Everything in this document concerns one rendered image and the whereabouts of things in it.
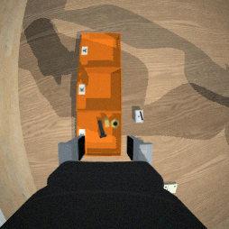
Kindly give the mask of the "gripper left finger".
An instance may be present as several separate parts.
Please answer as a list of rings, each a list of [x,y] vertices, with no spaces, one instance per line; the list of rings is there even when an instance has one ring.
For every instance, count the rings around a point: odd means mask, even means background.
[[[68,142],[58,143],[59,165],[64,161],[79,161],[86,153],[85,135],[79,135]]]

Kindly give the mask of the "dark grey bolt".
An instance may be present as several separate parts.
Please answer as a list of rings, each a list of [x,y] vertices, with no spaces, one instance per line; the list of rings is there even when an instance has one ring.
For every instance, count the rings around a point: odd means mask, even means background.
[[[103,127],[103,124],[102,124],[102,120],[98,120],[98,125],[99,125],[99,130],[100,130],[100,133],[101,133],[101,135],[99,135],[99,138],[107,137],[107,135],[104,132],[104,127]]]

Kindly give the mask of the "orange bins with labels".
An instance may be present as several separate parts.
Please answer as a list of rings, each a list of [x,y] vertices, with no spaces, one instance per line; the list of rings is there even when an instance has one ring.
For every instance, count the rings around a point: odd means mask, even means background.
[[[111,67],[111,68],[102,68]],[[109,118],[109,127],[105,127]],[[113,120],[119,126],[111,126]],[[105,138],[98,120],[102,120]],[[77,82],[77,136],[85,135],[84,156],[122,156],[121,33],[82,33]]]

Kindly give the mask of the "white domino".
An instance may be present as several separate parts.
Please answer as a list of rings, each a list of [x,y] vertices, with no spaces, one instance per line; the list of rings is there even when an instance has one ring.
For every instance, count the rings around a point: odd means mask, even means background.
[[[171,193],[175,193],[177,185],[177,183],[164,184],[164,189],[168,190]]]

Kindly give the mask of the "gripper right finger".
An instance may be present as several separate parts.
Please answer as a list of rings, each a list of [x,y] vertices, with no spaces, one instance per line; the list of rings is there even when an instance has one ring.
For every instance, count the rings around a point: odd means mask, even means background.
[[[146,161],[152,165],[153,144],[127,135],[127,154],[133,161]]]

